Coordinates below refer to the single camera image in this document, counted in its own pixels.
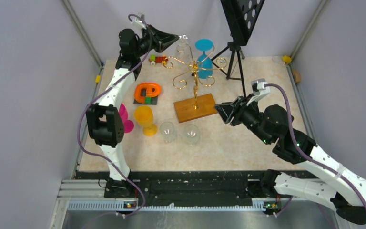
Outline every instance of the brown wooden piece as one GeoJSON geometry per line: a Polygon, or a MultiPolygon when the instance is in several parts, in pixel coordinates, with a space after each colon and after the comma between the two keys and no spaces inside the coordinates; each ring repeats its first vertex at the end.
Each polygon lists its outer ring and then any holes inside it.
{"type": "Polygon", "coordinates": [[[174,109],[176,110],[179,123],[217,113],[214,109],[215,101],[212,94],[198,96],[197,104],[198,108],[194,109],[194,98],[174,102],[174,109]]]}

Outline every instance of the tabletop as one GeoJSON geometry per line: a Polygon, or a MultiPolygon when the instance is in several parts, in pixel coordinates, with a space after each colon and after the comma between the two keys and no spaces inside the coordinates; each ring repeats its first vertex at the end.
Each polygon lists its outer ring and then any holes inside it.
{"type": "MultiPolygon", "coordinates": [[[[305,133],[305,126],[301,118],[286,66],[283,62],[276,63],[272,57],[246,57],[242,60],[246,92],[252,92],[250,82],[265,78],[268,83],[282,86],[288,95],[291,113],[294,116],[293,126],[305,133]]],[[[194,78],[188,73],[181,79],[187,80],[187,86],[181,90],[172,85],[172,79],[183,73],[187,67],[175,66],[166,69],[162,64],[150,65],[144,61],[141,73],[136,82],[129,88],[123,104],[129,119],[135,124],[130,133],[124,135],[122,146],[125,160],[132,171],[198,171],[198,170],[286,170],[300,169],[285,162],[272,153],[274,144],[265,145],[244,125],[232,127],[222,122],[218,114],[179,123],[173,106],[174,102],[193,98],[194,78]],[[152,82],[161,86],[162,92],[157,105],[149,105],[154,116],[154,123],[159,127],[161,123],[172,122],[178,131],[176,140],[171,143],[163,141],[158,132],[155,136],[147,137],[142,133],[142,127],[135,121],[134,110],[139,107],[133,104],[135,87],[140,83],[152,82]],[[188,124],[195,124],[201,131],[200,141],[189,146],[183,141],[182,131],[188,124]]],[[[103,76],[99,93],[103,92],[112,78],[103,76]]],[[[212,93],[217,104],[231,102],[243,95],[241,82],[226,80],[225,75],[214,70],[215,84],[210,87],[199,85],[198,95],[212,93]]],[[[236,66],[232,77],[239,77],[239,67],[236,66]]],[[[260,111],[269,105],[278,104],[285,108],[281,93],[271,89],[271,93],[259,102],[260,111]]],[[[102,154],[101,149],[89,138],[86,139],[87,150],[102,154]]],[[[108,171],[105,160],[83,154],[79,171],[108,171]]]]}

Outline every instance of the gray wall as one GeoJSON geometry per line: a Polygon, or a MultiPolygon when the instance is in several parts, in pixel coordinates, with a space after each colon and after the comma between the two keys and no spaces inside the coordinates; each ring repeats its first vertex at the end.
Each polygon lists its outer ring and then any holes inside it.
{"type": "MultiPolygon", "coordinates": [[[[127,15],[142,12],[165,32],[214,42],[216,53],[232,41],[219,0],[70,0],[102,61],[116,58],[118,33],[131,28],[127,15]]],[[[320,0],[267,0],[246,47],[246,56],[290,55],[320,0]]],[[[171,47],[167,55],[174,55],[171,47]]]]}
{"type": "Polygon", "coordinates": [[[59,0],[0,0],[0,229],[48,227],[97,73],[59,0]]]}
{"type": "Polygon", "coordinates": [[[294,64],[319,144],[366,178],[366,1],[330,1],[294,64]]]}

